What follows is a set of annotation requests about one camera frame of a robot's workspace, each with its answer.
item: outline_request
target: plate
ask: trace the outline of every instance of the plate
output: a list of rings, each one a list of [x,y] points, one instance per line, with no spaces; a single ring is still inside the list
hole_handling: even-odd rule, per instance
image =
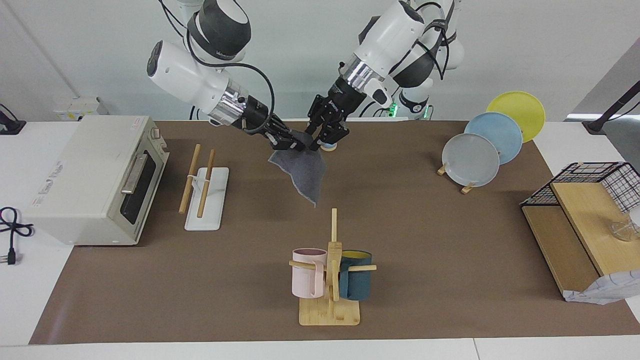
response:
[[[474,117],[465,128],[465,133],[480,135],[489,140],[500,155],[500,165],[518,155],[522,148],[520,126],[503,113],[482,113]]]
[[[452,137],[444,145],[442,163],[453,181],[477,187],[488,184],[498,174],[500,156],[486,138],[465,133]]]
[[[522,130],[522,142],[528,142],[545,125],[545,108],[535,96],[524,91],[498,95],[486,108],[512,118]]]

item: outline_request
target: dark green mug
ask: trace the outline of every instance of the dark green mug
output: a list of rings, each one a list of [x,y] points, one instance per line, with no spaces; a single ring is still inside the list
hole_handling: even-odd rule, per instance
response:
[[[342,251],[340,261],[340,297],[348,300],[367,300],[371,292],[370,271],[349,271],[349,266],[371,265],[371,253],[361,250]]]

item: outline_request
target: oven window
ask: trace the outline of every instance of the oven window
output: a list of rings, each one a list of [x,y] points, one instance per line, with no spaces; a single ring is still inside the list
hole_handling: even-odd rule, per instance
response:
[[[142,203],[145,201],[145,196],[149,190],[149,184],[151,184],[151,179],[156,172],[156,162],[151,155],[149,155],[148,151],[145,150],[145,154],[147,154],[147,162],[145,163],[145,167],[142,169],[138,184],[132,194],[125,195],[124,201],[120,206],[120,213],[132,225],[135,224],[138,219]]]

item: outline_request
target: mug handle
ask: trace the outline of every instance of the mug handle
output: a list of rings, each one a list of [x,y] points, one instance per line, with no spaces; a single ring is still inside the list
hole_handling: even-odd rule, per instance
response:
[[[343,261],[342,264],[340,264],[340,281],[338,282],[338,289],[340,290],[341,298],[349,298],[349,261]]]
[[[316,265],[316,273],[314,277],[314,289],[311,292],[312,297],[320,297],[324,293],[324,264],[320,261],[313,261]]]

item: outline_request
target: blue plate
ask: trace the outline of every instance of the blue plate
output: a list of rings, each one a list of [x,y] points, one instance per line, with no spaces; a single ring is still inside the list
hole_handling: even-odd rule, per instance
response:
[[[480,135],[489,140],[500,155],[500,165],[518,155],[522,148],[520,126],[503,113],[482,113],[474,117],[465,128],[465,133]]]

